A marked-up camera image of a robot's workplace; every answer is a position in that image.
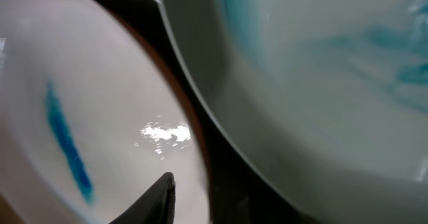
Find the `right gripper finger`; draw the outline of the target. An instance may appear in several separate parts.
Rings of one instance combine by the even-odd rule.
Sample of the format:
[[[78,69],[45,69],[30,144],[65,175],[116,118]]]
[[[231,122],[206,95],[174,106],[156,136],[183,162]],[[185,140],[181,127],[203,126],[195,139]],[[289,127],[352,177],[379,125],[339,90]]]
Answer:
[[[174,175],[171,172],[165,172],[110,224],[173,224],[175,201]]]

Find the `white plate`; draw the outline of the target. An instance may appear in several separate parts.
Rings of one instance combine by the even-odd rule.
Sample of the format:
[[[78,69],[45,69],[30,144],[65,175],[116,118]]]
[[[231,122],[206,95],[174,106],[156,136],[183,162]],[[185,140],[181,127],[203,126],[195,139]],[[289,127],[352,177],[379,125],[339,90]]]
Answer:
[[[157,58],[94,0],[1,0],[1,196],[26,223],[110,223],[165,172],[209,223],[202,145]]]
[[[319,223],[427,222],[427,0],[161,0],[222,134]]]

